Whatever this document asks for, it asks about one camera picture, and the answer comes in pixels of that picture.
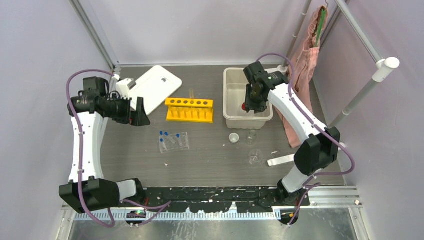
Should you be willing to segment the small glass beaker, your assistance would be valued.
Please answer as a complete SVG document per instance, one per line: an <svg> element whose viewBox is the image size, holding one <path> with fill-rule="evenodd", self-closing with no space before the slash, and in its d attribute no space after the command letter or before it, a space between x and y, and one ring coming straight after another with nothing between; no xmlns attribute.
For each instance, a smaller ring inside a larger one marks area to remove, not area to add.
<svg viewBox="0 0 424 240"><path fill-rule="evenodd" d="M257 131L255 129L251 129L247 135L246 142L249 145L253 145L257 140Z"/></svg>

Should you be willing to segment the clear glass test tube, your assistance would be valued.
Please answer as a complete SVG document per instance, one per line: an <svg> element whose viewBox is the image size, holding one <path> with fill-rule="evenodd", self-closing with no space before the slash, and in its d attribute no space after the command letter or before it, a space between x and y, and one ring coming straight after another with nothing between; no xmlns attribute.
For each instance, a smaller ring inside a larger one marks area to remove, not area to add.
<svg viewBox="0 0 424 240"><path fill-rule="evenodd" d="M193 88L190 88L189 89L189 98L191 100L193 100L195 98L195 94L194 94L194 89Z"/></svg>

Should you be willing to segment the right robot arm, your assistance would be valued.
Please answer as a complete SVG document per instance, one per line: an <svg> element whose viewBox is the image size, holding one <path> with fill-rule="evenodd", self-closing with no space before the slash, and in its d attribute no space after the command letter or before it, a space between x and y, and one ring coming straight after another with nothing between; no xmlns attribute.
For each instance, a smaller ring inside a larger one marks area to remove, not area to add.
<svg viewBox="0 0 424 240"><path fill-rule="evenodd" d="M304 194L304 185L312 175L336 161L341 134L336 127L328 128L314 117L293 93L288 78L281 72L269 73L259 61L249 64L243 72L248 83L242 109L258 114L271 103L300 140L300 147L294 155L294 167L278 182L274 194L279 203L291 205Z"/></svg>

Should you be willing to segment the small white cup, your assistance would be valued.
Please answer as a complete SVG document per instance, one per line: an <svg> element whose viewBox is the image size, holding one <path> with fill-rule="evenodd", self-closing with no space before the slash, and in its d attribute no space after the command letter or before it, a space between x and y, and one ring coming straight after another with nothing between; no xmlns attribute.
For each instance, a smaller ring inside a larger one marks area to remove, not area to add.
<svg viewBox="0 0 424 240"><path fill-rule="evenodd" d="M228 139L232 144L236 144L240 140L240 136L233 132L229 134Z"/></svg>

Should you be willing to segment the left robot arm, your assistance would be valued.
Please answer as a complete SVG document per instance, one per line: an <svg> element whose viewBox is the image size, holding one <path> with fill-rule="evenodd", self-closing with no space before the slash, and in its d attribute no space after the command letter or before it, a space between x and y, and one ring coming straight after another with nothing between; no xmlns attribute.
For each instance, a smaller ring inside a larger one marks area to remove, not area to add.
<svg viewBox="0 0 424 240"><path fill-rule="evenodd" d="M123 125L150 125L144 98L136 99L110 93L109 82L100 77L83 79L83 90L71 97L67 105L74 134L73 161L68 183L59 187L59 196L77 213L84 214L117 207L123 200L141 206L147 194L138 178L111 181L104 178L101 166L101 145L104 121Z"/></svg>

